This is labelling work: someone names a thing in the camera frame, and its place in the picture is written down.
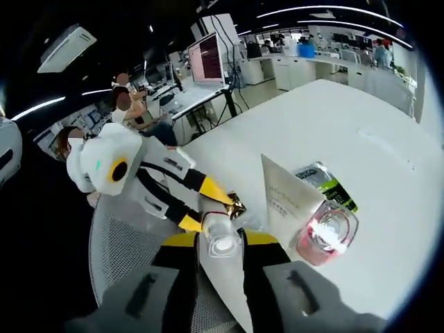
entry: clear plastic cup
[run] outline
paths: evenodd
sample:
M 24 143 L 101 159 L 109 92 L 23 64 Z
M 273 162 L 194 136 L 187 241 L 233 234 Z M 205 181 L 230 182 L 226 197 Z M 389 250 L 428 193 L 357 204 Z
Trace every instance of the clear plastic cup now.
M 352 243 L 357 217 L 333 200 L 326 200 L 296 237 L 299 255 L 314 266 L 338 257 Z
M 203 232 L 211 257 L 232 257 L 240 247 L 241 239 L 227 214 L 208 214 Z

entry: light strip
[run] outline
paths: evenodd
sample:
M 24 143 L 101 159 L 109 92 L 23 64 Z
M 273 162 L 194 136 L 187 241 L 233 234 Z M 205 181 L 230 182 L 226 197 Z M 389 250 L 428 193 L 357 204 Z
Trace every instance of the light strip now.
M 275 12 L 268 12 L 266 14 L 259 15 L 256 18 L 259 19 L 261 17 L 265 17 L 265 16 L 269 16 L 269 15 L 273 15 L 273 14 L 278 14 L 279 12 L 289 12 L 289 11 L 292 11 L 292 10 L 317 9 L 317 8 L 344 9 L 344 10 L 353 10 L 355 12 L 363 12 L 364 14 L 368 14 L 368 15 L 372 15 L 372 16 L 375 16 L 375 17 L 379 17 L 380 19 L 385 19 L 387 21 L 390 21 L 390 22 L 400 26 L 401 28 L 404 28 L 404 26 L 401 23 L 396 22 L 394 19 L 391 19 L 391 18 L 389 18 L 387 16 L 383 16 L 381 14 L 377 14 L 376 12 L 370 12 L 370 11 L 364 10 L 364 9 L 359 9 L 359 8 L 354 8 L 354 7 L 346 7 L 346 6 L 302 6 L 302 7 L 292 7 L 292 8 L 287 8 L 287 9 L 276 10 Z
M 371 28 L 369 26 L 362 26 L 361 24 L 355 24 L 355 23 L 349 23 L 349 22 L 341 22 L 341 21 L 333 21 L 333 20 L 332 21 L 328 21 L 328 20 L 325 20 L 325 19 L 309 19 L 309 20 L 306 20 L 306 21 L 298 21 L 298 23 L 335 23 L 335 24 L 345 24 L 347 26 L 357 26 L 358 28 L 368 29 L 368 30 L 371 30 L 371 31 L 375 31 L 376 33 L 379 33 L 380 35 L 387 36 L 387 37 L 391 38 L 392 40 L 395 40 L 396 42 L 409 47 L 410 49 L 413 48 L 413 46 L 411 46 L 410 44 L 407 44 L 406 42 L 400 40 L 399 38 L 397 38 L 395 36 L 389 35 L 388 33 L 384 33 L 381 30 L 377 30 L 377 29 Z
M 277 24 L 271 24 L 270 26 L 263 26 L 262 28 L 263 29 L 267 29 L 267 28 L 271 28 L 272 26 L 278 26 L 279 24 L 277 23 Z
M 82 96 L 89 95 L 89 94 L 95 94 L 97 92 L 110 92 L 112 89 L 102 89 L 102 90 L 94 90 L 93 92 L 84 92 Z
M 63 101 L 65 98 L 66 97 L 64 96 L 64 97 L 60 97 L 58 99 L 51 99 L 50 101 L 47 101 L 47 102 L 44 102 L 42 104 L 33 106 L 31 109 L 27 109 L 26 111 L 23 111 L 22 113 L 19 113 L 18 115 L 14 116 L 11 120 L 16 121 L 16 120 L 22 118 L 23 116 L 26 116 L 28 113 L 36 111 L 36 110 L 38 110 L 40 108 L 43 108 L 45 106 L 48 106 L 48 105 L 51 105 L 51 104 Z
M 245 35 L 246 33 L 250 33 L 250 32 L 251 32 L 251 30 L 246 31 L 246 32 L 244 32 L 244 33 L 238 33 L 237 35 L 238 35 L 238 36 L 240 36 L 240 35 Z

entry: paper card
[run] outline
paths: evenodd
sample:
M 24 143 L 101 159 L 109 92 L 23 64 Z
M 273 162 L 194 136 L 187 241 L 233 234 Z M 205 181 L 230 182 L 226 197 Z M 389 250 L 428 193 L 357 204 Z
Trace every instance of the paper card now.
M 265 155 L 261 158 L 270 231 L 289 252 L 291 240 L 321 206 L 325 196 Z

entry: glass cup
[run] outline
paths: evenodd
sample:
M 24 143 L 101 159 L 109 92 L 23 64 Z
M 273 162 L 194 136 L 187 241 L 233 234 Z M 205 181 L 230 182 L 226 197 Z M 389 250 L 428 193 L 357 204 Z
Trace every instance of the glass cup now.
M 343 254 L 358 229 L 358 219 L 344 206 L 326 200 L 296 236 L 299 255 L 314 266 Z

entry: gold object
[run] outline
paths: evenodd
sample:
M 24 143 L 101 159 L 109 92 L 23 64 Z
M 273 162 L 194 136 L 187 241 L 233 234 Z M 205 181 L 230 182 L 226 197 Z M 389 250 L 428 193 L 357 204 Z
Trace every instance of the gold object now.
M 228 216 L 230 217 L 230 220 L 234 220 L 241 216 L 243 213 L 247 211 L 247 208 L 245 205 L 240 201 L 239 197 L 235 192 L 231 192 L 228 194 L 228 197 L 232 200 L 232 205 L 226 205 L 225 209 L 227 210 Z

